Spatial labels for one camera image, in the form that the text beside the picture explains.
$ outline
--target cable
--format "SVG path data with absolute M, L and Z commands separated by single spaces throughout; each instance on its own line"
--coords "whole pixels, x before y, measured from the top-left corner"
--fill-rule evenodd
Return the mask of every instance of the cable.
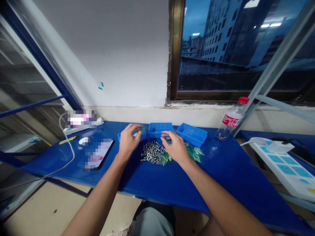
M 63 128 L 61 127 L 61 117 L 62 117 L 63 115 L 65 115 L 65 113 L 63 113 L 63 114 L 59 117 L 59 127 L 61 128 L 63 134 L 64 134 L 65 137 L 66 137 L 67 142 L 68 142 L 69 145 L 70 145 L 70 148 L 71 148 L 71 151 L 72 151 L 72 154 L 73 154 L 73 158 L 72 158 L 64 167 L 62 167 L 62 168 L 60 168 L 60 169 L 58 169 L 58 170 L 55 170 L 54 172 L 52 172 L 52 173 L 50 173 L 50 174 L 48 174 L 48 175 L 45 175 L 45 176 L 43 176 L 43 177 L 34 179 L 34 180 L 32 180 L 32 181 L 28 181 L 28 182 L 21 183 L 21 184 L 18 184 L 18 185 L 13 185 L 13 186 L 10 186 L 10 187 L 2 188 L 2 189 L 0 189 L 0 192 L 1 192 L 1 191 L 8 190 L 8 189 L 11 189 L 11 188 L 14 188 L 14 187 L 18 187 L 18 186 L 22 186 L 22 185 L 25 185 L 25 184 L 29 184 L 29 183 L 32 183 L 32 182 L 35 182 L 35 181 L 38 181 L 38 180 L 45 179 L 45 178 L 51 176 L 52 174 L 54 174 L 54 173 L 56 173 L 56 172 L 58 172 L 58 171 L 60 171 L 60 170 L 62 170 L 62 169 L 64 169 L 64 168 L 66 168 L 66 167 L 74 160 L 75 154 L 74 154 L 72 145 L 71 145 L 71 143 L 70 143 L 70 141 L 69 141 L 69 139 L 68 139 L 66 133 L 64 132 Z
M 266 145 L 266 140 L 264 140 L 262 138 L 255 138 L 255 139 L 252 139 L 252 140 L 249 140 L 245 143 L 240 144 L 240 146 L 243 146 L 243 145 L 248 144 L 248 143 L 257 143 L 259 145 Z
M 254 141 L 248 141 L 248 142 L 245 142 L 245 143 L 240 144 L 240 146 L 243 146 L 243 145 L 248 144 L 248 143 L 253 143 L 253 142 L 254 142 Z

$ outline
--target tiled floor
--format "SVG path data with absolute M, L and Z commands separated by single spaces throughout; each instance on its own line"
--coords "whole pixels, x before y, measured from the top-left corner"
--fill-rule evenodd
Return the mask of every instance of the tiled floor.
M 85 192 L 90 189 L 86 186 L 75 186 Z M 45 183 L 4 225 L 11 236 L 58 236 L 84 201 L 85 198 L 80 195 Z M 101 236 L 127 228 L 140 203 L 140 199 L 117 194 Z M 184 209 L 176 209 L 175 214 L 177 235 L 197 235 L 208 219 L 203 214 Z

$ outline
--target computer mouse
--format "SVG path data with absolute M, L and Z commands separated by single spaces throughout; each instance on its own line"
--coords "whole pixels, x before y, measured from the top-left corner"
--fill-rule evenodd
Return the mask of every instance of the computer mouse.
M 79 144 L 80 144 L 80 145 L 83 145 L 83 146 L 88 145 L 89 142 L 90 142 L 90 139 L 89 139 L 88 137 L 81 138 L 81 139 L 79 140 Z

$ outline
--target red label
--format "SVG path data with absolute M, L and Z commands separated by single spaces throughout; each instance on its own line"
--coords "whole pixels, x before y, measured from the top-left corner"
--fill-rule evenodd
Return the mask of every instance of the red label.
M 237 127 L 239 123 L 242 121 L 242 119 L 234 119 L 227 115 L 224 116 L 222 122 L 223 124 L 230 126 L 230 127 Z

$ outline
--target blue sky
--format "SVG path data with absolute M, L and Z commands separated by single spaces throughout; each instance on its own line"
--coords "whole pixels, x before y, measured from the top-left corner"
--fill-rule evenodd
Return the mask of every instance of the blue sky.
M 203 36 L 206 26 L 210 0 L 186 0 L 187 11 L 184 16 L 183 39 L 188 40 L 193 33 Z

